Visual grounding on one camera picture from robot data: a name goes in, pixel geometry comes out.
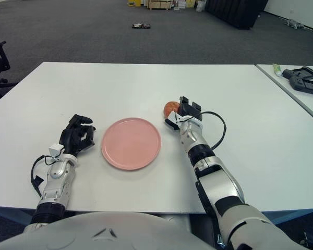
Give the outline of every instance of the box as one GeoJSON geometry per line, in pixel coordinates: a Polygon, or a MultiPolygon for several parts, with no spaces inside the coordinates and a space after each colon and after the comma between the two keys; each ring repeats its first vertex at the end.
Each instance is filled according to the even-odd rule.
{"type": "Polygon", "coordinates": [[[129,7],[140,7],[141,0],[128,0],[127,4],[129,7]]]}
{"type": "Polygon", "coordinates": [[[186,0],[186,8],[193,8],[196,0],[186,0]]]}

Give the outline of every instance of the white wall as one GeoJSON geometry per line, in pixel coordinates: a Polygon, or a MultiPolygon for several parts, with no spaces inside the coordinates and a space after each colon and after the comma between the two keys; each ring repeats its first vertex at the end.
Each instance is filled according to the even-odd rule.
{"type": "Polygon", "coordinates": [[[264,10],[313,28],[313,0],[269,0],[264,10]]]}

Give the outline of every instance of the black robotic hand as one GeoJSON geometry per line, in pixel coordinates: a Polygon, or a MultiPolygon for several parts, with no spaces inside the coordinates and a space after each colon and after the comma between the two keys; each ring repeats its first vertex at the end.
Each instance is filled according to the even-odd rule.
{"type": "Polygon", "coordinates": [[[62,131],[59,140],[59,144],[65,148],[65,154],[77,156],[81,150],[94,145],[95,127],[92,125],[82,125],[91,123],[93,123],[92,119],[77,114],[70,119],[66,129],[62,131]]]}

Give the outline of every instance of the gray carpet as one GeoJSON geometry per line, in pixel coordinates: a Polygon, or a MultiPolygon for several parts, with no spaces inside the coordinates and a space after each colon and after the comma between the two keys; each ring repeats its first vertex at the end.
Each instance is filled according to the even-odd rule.
{"type": "Polygon", "coordinates": [[[43,61],[313,65],[313,32],[263,13],[238,30],[207,12],[129,8],[125,0],[0,2],[0,41],[20,81],[43,61]],[[132,29],[133,22],[150,30],[132,29]]]}

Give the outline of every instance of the black cable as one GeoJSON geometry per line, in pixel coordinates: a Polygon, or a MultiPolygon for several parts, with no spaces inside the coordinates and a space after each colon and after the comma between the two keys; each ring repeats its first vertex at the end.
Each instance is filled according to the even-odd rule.
{"type": "MultiPolygon", "coordinates": [[[[62,154],[62,151],[63,151],[63,150],[64,150],[64,148],[62,148],[61,151],[60,151],[60,153],[59,153],[59,155],[55,156],[54,158],[59,157],[59,156],[62,154]]],[[[42,156],[38,157],[38,158],[35,160],[35,162],[33,163],[32,168],[31,168],[31,172],[30,172],[31,184],[32,184],[33,188],[36,190],[36,192],[38,193],[38,195],[39,195],[40,197],[42,197],[42,194],[41,194],[41,192],[40,192],[40,190],[39,190],[39,188],[38,188],[39,184],[36,183],[36,179],[33,177],[33,170],[34,170],[36,164],[37,164],[41,159],[43,159],[43,158],[44,158],[45,164],[48,165],[48,166],[51,166],[52,164],[55,164],[55,163],[57,162],[57,160],[55,160],[54,162],[48,164],[48,163],[46,162],[46,158],[47,158],[47,157],[51,157],[51,158],[52,158],[51,155],[42,155],[42,156]]]]}
{"type": "Polygon", "coordinates": [[[197,114],[195,116],[191,116],[190,118],[188,118],[186,120],[183,120],[183,121],[180,121],[180,122],[185,122],[185,121],[188,121],[188,120],[190,120],[192,118],[197,118],[198,116],[203,115],[203,114],[210,114],[210,115],[217,116],[224,124],[223,135],[221,136],[220,140],[211,147],[211,150],[214,150],[222,143],[222,141],[224,140],[225,134],[226,134],[226,123],[225,123],[224,119],[220,115],[218,115],[217,113],[212,112],[212,111],[204,111],[204,112],[201,112],[201,113],[199,113],[199,114],[197,114]]]}
{"type": "Polygon", "coordinates": [[[35,179],[34,179],[34,177],[33,177],[33,170],[34,170],[36,164],[37,164],[41,159],[43,159],[43,158],[45,158],[45,155],[42,155],[42,156],[38,157],[38,158],[35,160],[35,162],[34,162],[33,165],[32,165],[31,173],[30,173],[31,184],[32,184],[33,188],[36,190],[36,192],[38,193],[38,195],[39,195],[40,197],[42,196],[42,194],[41,194],[41,192],[40,192],[40,190],[39,190],[39,188],[38,188],[38,185],[37,185],[37,183],[35,182],[35,179]]]}

